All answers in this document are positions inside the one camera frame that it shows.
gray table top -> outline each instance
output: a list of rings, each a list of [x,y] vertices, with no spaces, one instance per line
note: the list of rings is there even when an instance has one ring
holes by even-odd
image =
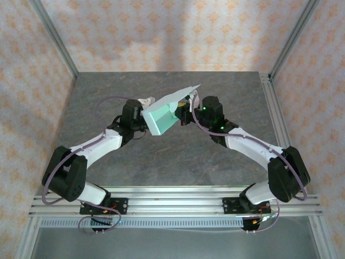
[[[257,72],[108,72],[79,74],[59,145],[71,147],[101,133],[94,109],[107,96],[159,99],[198,84],[202,84],[201,98],[219,97],[227,119],[277,144]],[[121,114],[124,104],[124,100],[110,99],[100,107],[105,126]],[[195,124],[182,127],[178,122],[162,136],[147,133],[130,141],[87,172],[87,181],[101,186],[241,186],[265,179],[267,172],[251,159],[215,144]]]

wall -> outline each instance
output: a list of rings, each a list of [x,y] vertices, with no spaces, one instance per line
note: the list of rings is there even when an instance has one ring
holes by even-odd
[[[43,0],[81,72],[270,72],[307,2]]]
[[[345,254],[345,5],[320,1],[274,86],[290,135],[311,176],[312,193]]]
[[[0,1],[0,17],[0,258],[13,258],[74,82],[29,1]]]

orange patterned wall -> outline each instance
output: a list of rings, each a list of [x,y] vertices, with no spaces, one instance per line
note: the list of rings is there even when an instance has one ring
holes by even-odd
[[[0,1],[0,258],[13,258],[73,77],[27,0]]]
[[[321,1],[274,86],[313,193],[345,255],[345,4]]]
[[[270,72],[307,2],[43,0],[81,72]]]

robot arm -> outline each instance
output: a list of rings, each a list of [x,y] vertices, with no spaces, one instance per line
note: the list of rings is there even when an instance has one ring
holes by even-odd
[[[154,98],[128,100],[123,107],[122,115],[115,118],[103,133],[81,145],[71,148],[58,147],[52,155],[42,184],[46,185],[50,174],[57,169],[48,186],[51,191],[70,202],[80,200],[109,207],[110,193],[86,182],[87,169],[102,156],[128,143],[134,132],[147,130],[141,111],[154,101]],[[57,168],[58,164],[72,153],[74,154],[63,163],[63,166]]]
[[[175,111],[182,126],[195,122],[190,112],[194,94],[191,93],[186,98],[189,103],[180,105]],[[205,97],[202,108],[197,107],[194,111],[198,124],[206,129],[215,143],[241,152],[267,170],[268,181],[252,184],[241,193],[239,202],[247,212],[264,201],[278,199],[288,202],[301,191],[296,178],[281,157],[293,167],[303,186],[310,182],[309,174],[296,148],[290,146],[284,149],[248,134],[235,123],[225,119],[223,107],[217,97]]]

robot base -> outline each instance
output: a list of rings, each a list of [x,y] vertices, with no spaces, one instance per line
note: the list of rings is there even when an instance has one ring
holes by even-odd
[[[128,199],[127,198],[110,198],[107,202],[108,208],[116,209],[121,215],[127,214]],[[112,215],[117,213],[113,211],[105,211],[103,209],[92,207],[88,204],[81,205],[80,212],[81,215]]]
[[[264,201],[258,205],[251,205],[250,211],[246,211],[246,209],[240,204],[239,197],[225,197],[222,199],[224,214],[261,214],[261,208],[263,210],[263,214],[271,213],[270,203],[268,201]]]

